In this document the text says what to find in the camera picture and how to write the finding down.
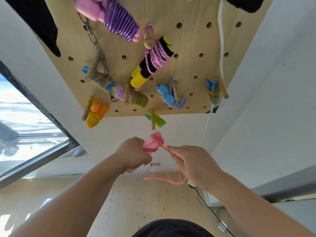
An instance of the chain link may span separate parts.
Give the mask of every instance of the chain link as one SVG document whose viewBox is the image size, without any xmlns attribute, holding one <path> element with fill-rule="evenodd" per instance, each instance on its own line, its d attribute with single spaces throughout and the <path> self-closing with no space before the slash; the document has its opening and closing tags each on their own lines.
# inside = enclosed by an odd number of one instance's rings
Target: chain link
<svg viewBox="0 0 316 237">
<path fill-rule="evenodd" d="M 100 58 L 100 61 L 103 65 L 103 68 L 104 68 L 104 73 L 105 75 L 110 75 L 109 74 L 109 70 L 106 66 L 106 62 L 105 62 L 105 56 L 103 54 L 103 52 L 101 51 L 99 45 L 98 45 L 98 40 L 97 40 L 97 37 L 95 36 L 95 34 L 91 31 L 91 28 L 90 28 L 90 25 L 89 25 L 89 19 L 86 17 L 86 21 L 84 21 L 80 15 L 80 13 L 78 12 L 78 16 L 79 16 L 79 19 L 81 21 L 81 23 L 86 27 L 87 29 L 87 32 L 88 32 L 88 35 L 89 35 L 89 39 L 90 39 L 90 42 L 92 45 L 94 45 L 94 47 L 96 48 L 97 50 L 97 53 L 98 53 L 98 57 Z"/>
</svg>

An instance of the person's left hand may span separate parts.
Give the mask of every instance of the person's left hand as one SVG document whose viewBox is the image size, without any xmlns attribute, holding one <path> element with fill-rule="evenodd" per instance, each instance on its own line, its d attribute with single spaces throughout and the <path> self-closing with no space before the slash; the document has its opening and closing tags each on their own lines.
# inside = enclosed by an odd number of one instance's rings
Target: person's left hand
<svg viewBox="0 0 316 237">
<path fill-rule="evenodd" d="M 142 164 L 147 165 L 152 162 L 152 157 L 147 152 L 143 151 L 142 146 L 145 141 L 133 137 L 125 140 L 115 151 L 116 158 L 124 165 L 124 170 L 135 169 Z"/>
</svg>

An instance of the wooden floor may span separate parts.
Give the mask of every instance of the wooden floor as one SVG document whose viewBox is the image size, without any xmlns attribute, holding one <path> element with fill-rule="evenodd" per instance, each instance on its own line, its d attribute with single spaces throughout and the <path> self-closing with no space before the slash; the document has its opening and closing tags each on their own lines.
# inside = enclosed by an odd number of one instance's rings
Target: wooden floor
<svg viewBox="0 0 316 237">
<path fill-rule="evenodd" d="M 113 185 L 95 219 L 89 237 L 129 237 L 145 224 L 163 218 L 185 219 L 199 224 L 215 237 L 228 237 L 219 230 L 216 217 L 199 204 L 194 189 L 161 180 L 143 180 L 143 173 L 123 175 Z M 151 175 L 162 176 L 163 173 Z M 0 190 L 0 236 L 6 237 L 79 176 L 21 179 Z M 226 210 L 218 212 L 235 236 L 243 236 Z"/>
</svg>

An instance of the window frame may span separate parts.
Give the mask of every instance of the window frame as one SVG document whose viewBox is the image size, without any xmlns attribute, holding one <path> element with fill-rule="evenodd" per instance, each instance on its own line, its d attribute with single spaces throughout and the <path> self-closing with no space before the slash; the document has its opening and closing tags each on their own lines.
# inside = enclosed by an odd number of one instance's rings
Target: window frame
<svg viewBox="0 0 316 237">
<path fill-rule="evenodd" d="M 46 165 L 52 160 L 67 153 L 80 144 L 69 134 L 57 119 L 39 102 L 39 100 L 18 80 L 18 78 L 0 60 L 0 74 L 22 93 L 38 110 L 40 110 L 54 125 L 56 125 L 69 139 L 32 157 L 29 160 L 0 174 L 0 189 L 26 176 L 34 170 Z"/>
</svg>

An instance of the window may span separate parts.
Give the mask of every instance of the window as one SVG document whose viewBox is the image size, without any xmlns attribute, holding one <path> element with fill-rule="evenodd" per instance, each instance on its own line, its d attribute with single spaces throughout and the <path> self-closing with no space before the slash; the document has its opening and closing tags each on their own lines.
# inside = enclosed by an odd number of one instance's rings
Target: window
<svg viewBox="0 0 316 237">
<path fill-rule="evenodd" d="M 0 62 L 0 189 L 78 145 Z"/>
</svg>

